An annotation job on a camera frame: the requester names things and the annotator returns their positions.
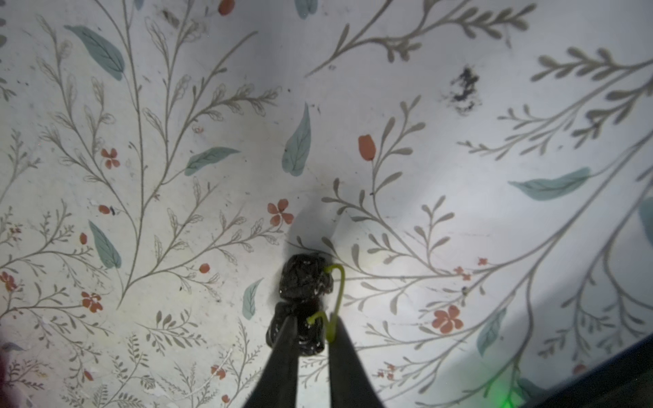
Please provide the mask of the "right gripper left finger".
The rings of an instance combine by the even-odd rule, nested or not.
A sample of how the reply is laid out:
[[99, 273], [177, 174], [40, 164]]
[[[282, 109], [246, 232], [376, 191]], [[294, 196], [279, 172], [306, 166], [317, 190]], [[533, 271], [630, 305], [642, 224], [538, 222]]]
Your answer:
[[285, 319], [270, 358], [244, 408], [295, 408], [299, 370], [298, 323]]

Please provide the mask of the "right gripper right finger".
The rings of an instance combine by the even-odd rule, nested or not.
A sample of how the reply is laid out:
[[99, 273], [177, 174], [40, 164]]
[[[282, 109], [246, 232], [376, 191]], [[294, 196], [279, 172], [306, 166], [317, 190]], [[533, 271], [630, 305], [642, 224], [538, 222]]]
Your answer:
[[340, 318], [335, 340], [328, 345], [328, 361], [332, 408], [384, 408]]

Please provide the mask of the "small black grapes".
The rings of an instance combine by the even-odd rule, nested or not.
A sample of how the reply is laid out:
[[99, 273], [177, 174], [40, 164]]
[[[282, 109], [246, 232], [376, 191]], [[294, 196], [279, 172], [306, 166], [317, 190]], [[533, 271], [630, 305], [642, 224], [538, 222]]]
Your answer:
[[319, 355], [327, 341], [335, 340], [335, 324], [329, 323], [322, 299], [333, 292], [334, 272], [345, 278], [343, 265], [328, 263], [317, 253], [301, 253], [289, 258], [279, 282], [280, 302], [267, 329], [265, 340], [270, 348], [281, 333], [288, 317], [297, 319], [299, 354]]

